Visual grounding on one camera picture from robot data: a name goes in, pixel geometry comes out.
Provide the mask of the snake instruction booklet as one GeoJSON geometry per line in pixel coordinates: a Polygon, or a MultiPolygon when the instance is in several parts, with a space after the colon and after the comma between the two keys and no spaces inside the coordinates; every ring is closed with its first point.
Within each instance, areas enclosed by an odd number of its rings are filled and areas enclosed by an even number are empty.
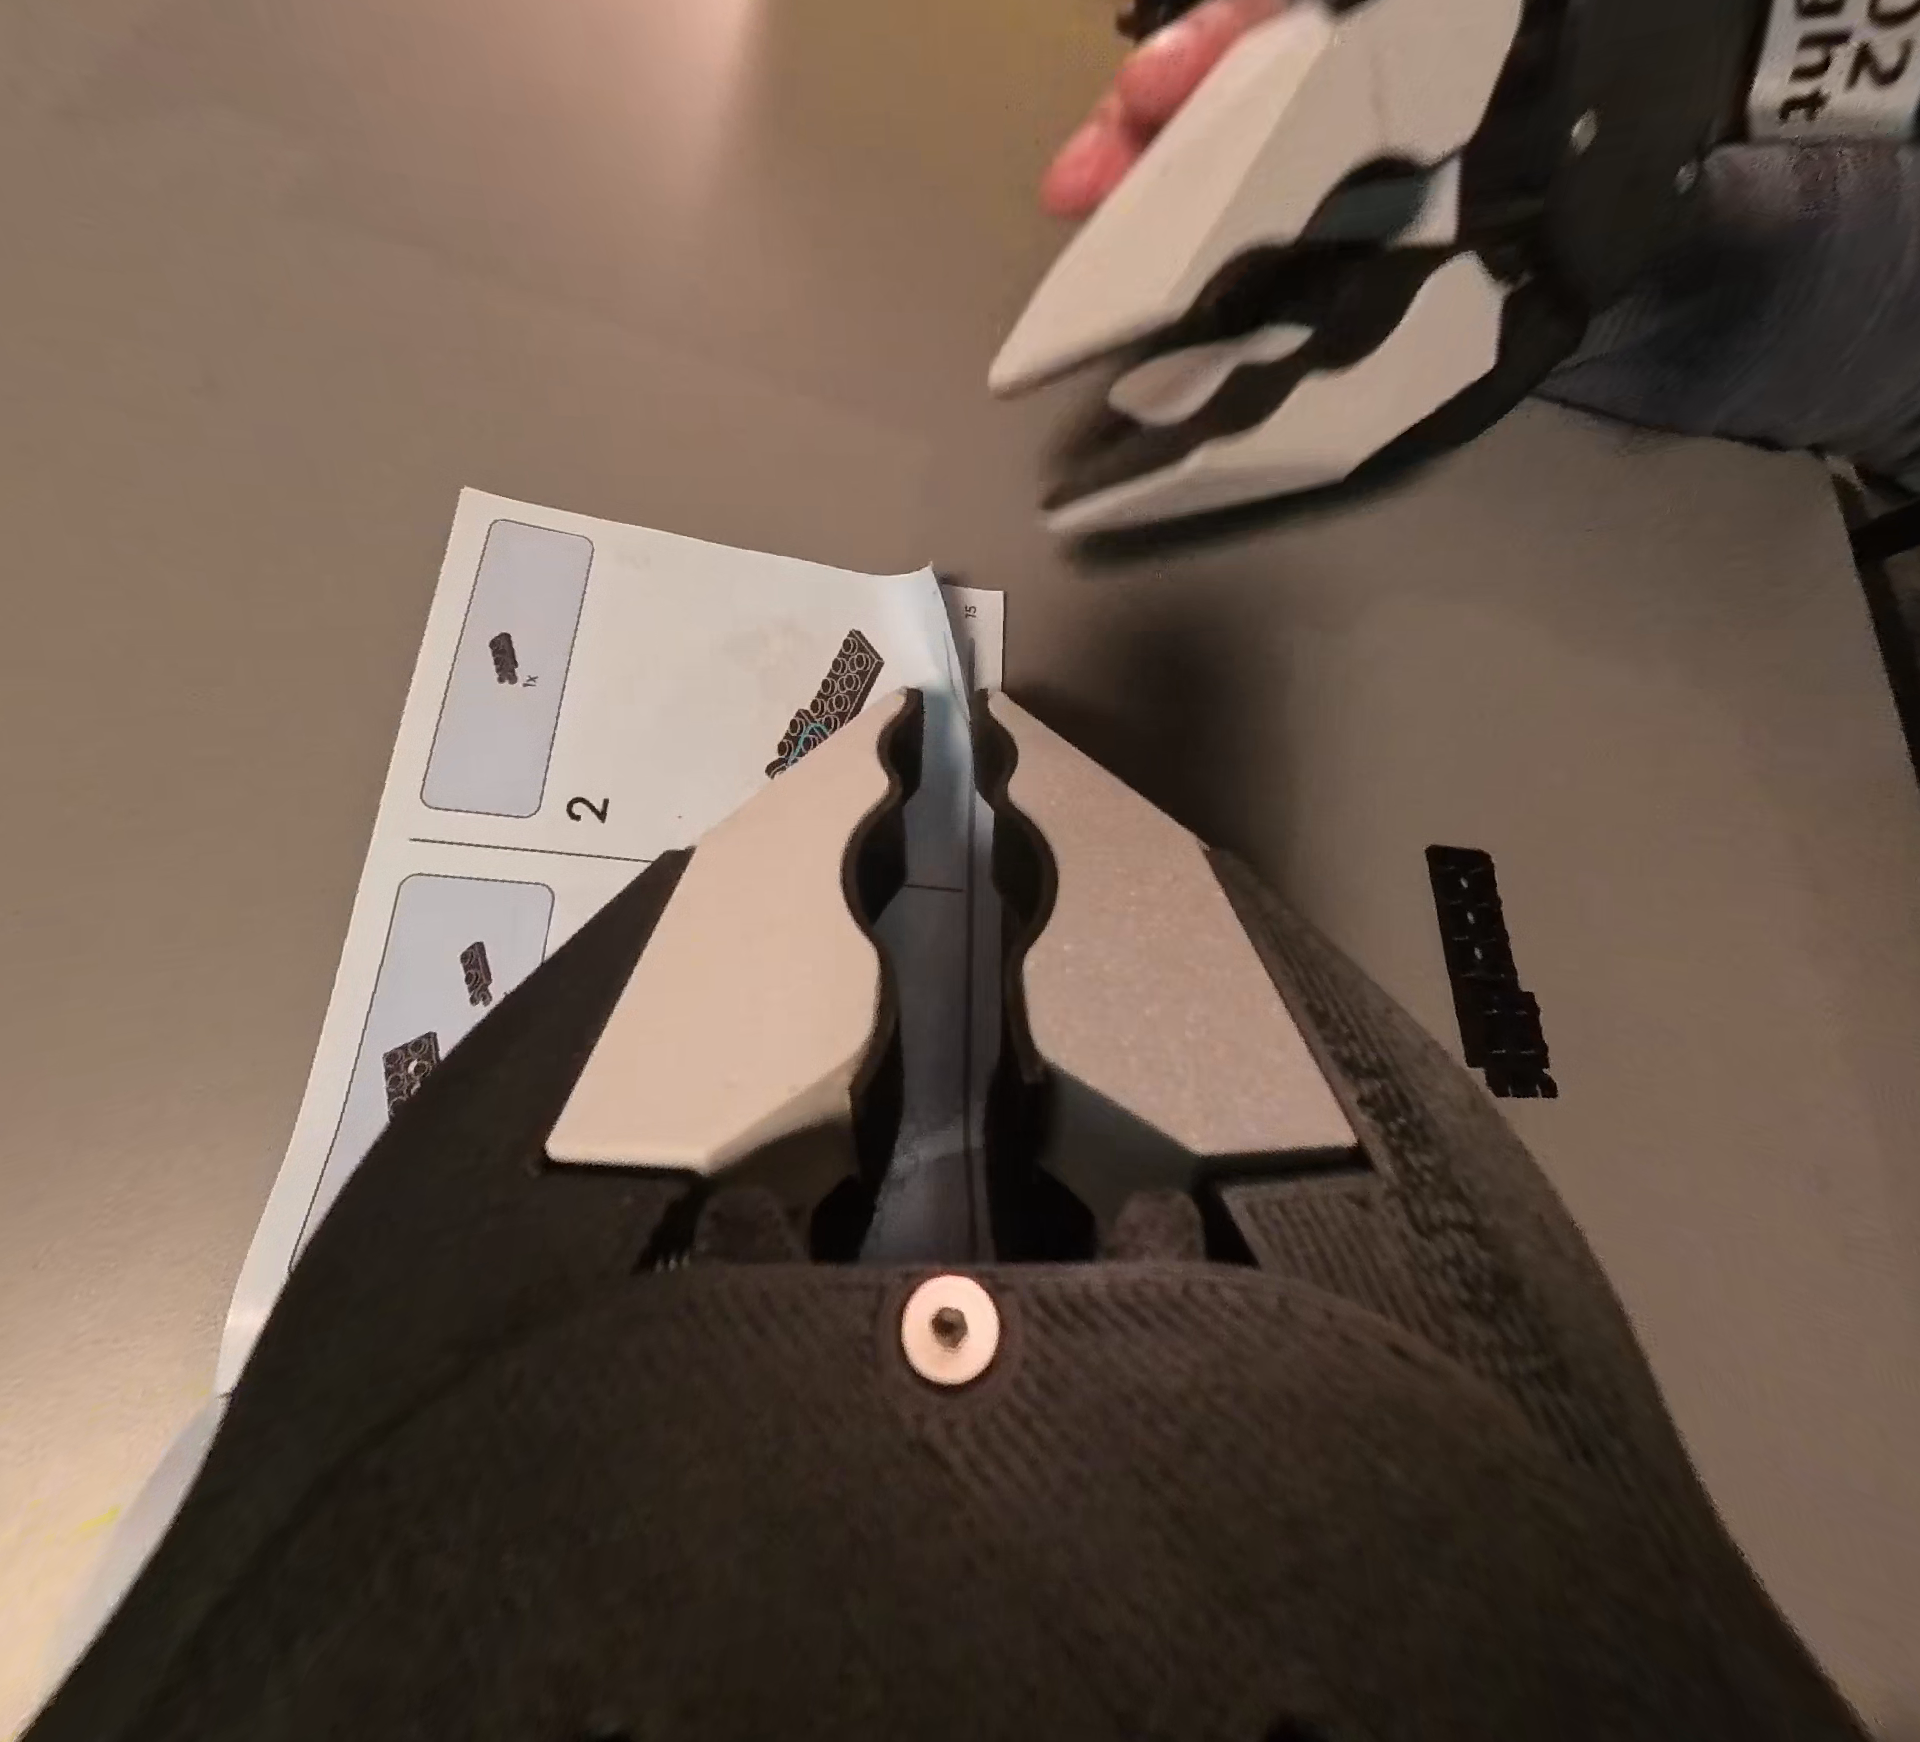
{"type": "Polygon", "coordinates": [[[985,815],[955,781],[963,696],[1001,674],[1003,594],[861,576],[465,488],[371,815],[279,1172],[193,1415],[122,1505],[34,1656],[20,1734],[124,1595],[199,1471],[301,1248],[445,1058],[642,867],[688,847],[839,718],[925,692],[929,805],[909,915],[959,947],[985,815]],[[947,622],[935,622],[939,586],[947,622]]]}

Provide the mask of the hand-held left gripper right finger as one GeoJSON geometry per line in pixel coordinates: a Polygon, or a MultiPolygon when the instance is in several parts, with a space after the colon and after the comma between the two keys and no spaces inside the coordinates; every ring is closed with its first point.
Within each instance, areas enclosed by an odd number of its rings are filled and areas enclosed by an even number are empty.
{"type": "Polygon", "coordinates": [[[1015,1166],[1065,1190],[1188,1190],[1354,1158],[1206,843],[1003,692],[977,694],[973,749],[1015,1166]]]}

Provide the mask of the person's right hand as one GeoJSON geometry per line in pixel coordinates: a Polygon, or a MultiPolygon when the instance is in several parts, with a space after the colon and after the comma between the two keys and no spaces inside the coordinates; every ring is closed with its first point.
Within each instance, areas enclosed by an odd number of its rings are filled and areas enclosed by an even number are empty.
{"type": "Polygon", "coordinates": [[[1250,30],[1290,0],[1202,0],[1148,36],[1043,171],[1043,213],[1083,221],[1250,30]]]}

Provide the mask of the small black lego piece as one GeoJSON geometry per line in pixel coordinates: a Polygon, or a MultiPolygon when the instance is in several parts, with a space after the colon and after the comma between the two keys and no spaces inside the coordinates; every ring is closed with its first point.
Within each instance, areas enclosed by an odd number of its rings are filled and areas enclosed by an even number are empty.
{"type": "Polygon", "coordinates": [[[1489,985],[1477,999],[1473,1066],[1501,1100],[1559,1098],[1539,999],[1519,985],[1489,985]]]}

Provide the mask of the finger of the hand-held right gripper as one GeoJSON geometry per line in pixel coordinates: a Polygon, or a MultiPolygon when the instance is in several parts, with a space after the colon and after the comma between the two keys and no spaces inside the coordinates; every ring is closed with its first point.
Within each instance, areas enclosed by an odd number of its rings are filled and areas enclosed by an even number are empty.
{"type": "Polygon", "coordinates": [[[1294,0],[1242,34],[1069,241],[989,367],[997,395],[1176,329],[1230,261],[1288,251],[1354,171],[1441,175],[1416,245],[1453,241],[1453,159],[1487,118],[1525,0],[1294,0]]]}
{"type": "Polygon", "coordinates": [[[1507,297],[1483,257],[1461,251],[1420,279],[1370,353],[1310,371],[1250,429],[1200,438],[1182,460],[1067,500],[1047,524],[1067,540],[1164,530],[1344,482],[1495,371],[1507,297]]]}

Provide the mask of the black lego plate with holes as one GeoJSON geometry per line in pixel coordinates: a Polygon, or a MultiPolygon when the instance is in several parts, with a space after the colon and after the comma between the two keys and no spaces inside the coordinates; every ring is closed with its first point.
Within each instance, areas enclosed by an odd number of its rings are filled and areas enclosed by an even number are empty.
{"type": "Polygon", "coordinates": [[[1477,999],[1489,985],[1523,985],[1507,929],[1499,871],[1485,849],[1428,845],[1424,849],[1445,971],[1461,1054],[1473,1066],[1477,999]]]}

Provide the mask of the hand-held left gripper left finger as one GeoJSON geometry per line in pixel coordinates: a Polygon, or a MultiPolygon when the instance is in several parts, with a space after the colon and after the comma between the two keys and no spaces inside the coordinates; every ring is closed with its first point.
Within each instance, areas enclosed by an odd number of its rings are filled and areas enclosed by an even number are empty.
{"type": "Polygon", "coordinates": [[[548,1136],[564,1166],[742,1172],[821,1146],[891,1164],[925,696],[891,690],[694,845],[548,1136]]]}

